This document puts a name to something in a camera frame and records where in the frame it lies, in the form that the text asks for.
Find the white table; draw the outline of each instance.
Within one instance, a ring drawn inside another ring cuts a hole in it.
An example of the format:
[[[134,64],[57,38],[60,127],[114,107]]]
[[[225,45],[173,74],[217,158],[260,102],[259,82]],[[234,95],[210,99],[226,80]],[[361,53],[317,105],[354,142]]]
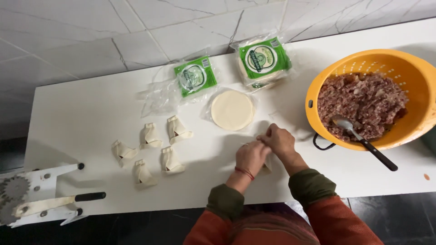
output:
[[[179,118],[194,137],[173,146],[184,173],[163,176],[160,149],[142,150],[157,186],[135,187],[132,170],[121,169],[111,154],[120,140],[130,147],[140,144],[145,123],[155,123],[169,145],[167,118],[140,118],[143,102],[135,93],[150,82],[170,78],[170,67],[154,67],[97,78],[66,82],[36,89],[27,142],[25,168],[50,168],[84,162],[83,171],[58,178],[57,195],[105,191],[103,200],[77,203],[84,215],[111,214],[204,207],[212,187],[224,183],[235,164],[235,152],[253,136],[275,122],[296,138],[296,150],[306,162],[337,184],[342,197],[375,196],[436,191],[436,158],[420,141],[383,151],[399,167],[389,171],[368,152],[336,146],[319,151],[312,144],[304,111],[307,88],[328,65],[352,53],[373,48],[397,48],[421,56],[436,65],[436,19],[358,31],[286,44],[299,57],[300,76],[294,81],[256,93],[259,106],[248,132],[229,132],[200,119],[206,102],[180,107]],[[242,89],[233,54],[211,58],[221,71],[219,83]],[[424,174],[430,176],[428,181]],[[246,192],[245,203],[291,201],[288,176],[273,162],[273,173],[259,176]]]

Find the person's right hand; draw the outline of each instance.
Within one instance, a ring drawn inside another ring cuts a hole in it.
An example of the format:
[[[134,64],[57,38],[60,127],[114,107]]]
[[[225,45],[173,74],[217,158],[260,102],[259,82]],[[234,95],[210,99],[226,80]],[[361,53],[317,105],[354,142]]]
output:
[[[309,168],[300,154],[295,151],[295,138],[286,129],[281,129],[273,123],[265,134],[257,136],[256,139],[261,140],[271,148],[272,152],[282,161],[290,176]]]

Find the barcode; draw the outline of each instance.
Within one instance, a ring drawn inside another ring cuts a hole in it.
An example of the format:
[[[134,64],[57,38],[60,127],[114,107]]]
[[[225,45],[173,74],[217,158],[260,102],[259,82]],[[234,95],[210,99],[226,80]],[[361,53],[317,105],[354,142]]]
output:
[[[203,63],[203,67],[204,67],[204,68],[210,66],[210,64],[209,64],[209,60],[208,60],[208,59],[204,59],[204,60],[202,60],[201,62]]]
[[[280,46],[280,43],[279,43],[279,41],[278,41],[277,39],[274,39],[274,40],[272,40],[272,41],[269,42],[269,43],[271,43],[271,46],[272,46],[273,48],[276,48],[276,47]]]

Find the marble tile wall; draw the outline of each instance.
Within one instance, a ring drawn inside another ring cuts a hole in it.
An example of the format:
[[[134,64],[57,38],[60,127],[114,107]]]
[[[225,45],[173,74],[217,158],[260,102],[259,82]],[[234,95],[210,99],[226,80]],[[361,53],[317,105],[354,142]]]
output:
[[[436,0],[1,0],[0,139],[34,88],[162,65],[272,30],[298,41],[436,16]]]

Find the ground meat filling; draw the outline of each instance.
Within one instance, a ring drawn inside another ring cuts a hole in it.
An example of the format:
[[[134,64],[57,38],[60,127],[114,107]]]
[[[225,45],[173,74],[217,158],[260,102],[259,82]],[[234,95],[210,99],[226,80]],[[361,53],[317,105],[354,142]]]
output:
[[[356,72],[327,78],[318,95],[318,114],[324,127],[340,140],[357,141],[331,121],[334,115],[350,119],[354,130],[365,139],[377,140],[407,113],[408,101],[392,78]]]

